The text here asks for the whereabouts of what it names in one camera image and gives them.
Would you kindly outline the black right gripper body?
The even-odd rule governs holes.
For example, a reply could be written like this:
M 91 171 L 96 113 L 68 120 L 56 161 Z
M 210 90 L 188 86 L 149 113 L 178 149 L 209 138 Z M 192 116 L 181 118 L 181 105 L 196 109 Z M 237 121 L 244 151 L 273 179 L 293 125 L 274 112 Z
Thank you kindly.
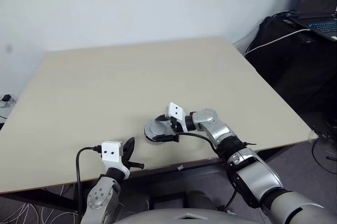
M 170 125 L 172 131 L 175 135 L 180 135 L 185 132 L 185 116 L 171 116 L 170 117 Z

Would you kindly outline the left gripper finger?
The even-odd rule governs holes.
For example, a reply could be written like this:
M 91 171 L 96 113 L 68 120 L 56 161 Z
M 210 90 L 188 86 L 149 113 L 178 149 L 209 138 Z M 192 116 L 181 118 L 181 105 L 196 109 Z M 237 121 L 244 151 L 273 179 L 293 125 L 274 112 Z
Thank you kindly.
M 131 137 L 128 139 L 127 141 L 128 143 L 128 146 L 127 146 L 127 160 L 129 161 L 132 154 L 133 154 L 133 151 L 134 151 L 134 144 L 135 144 L 135 138 L 134 137 Z
M 129 159 L 131 155 L 131 140 L 127 140 L 123 145 L 123 159 Z

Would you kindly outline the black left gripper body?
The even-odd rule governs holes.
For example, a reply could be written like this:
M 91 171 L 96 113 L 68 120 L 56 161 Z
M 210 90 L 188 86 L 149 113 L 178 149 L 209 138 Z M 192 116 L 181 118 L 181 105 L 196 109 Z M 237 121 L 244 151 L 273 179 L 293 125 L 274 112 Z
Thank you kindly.
M 123 159 L 123 156 L 122 156 L 122 163 L 128 169 L 130 169 L 130 168 L 144 169 L 144 167 L 145 167 L 145 165 L 143 163 L 132 162 L 130 160 L 128 161 L 127 159 Z

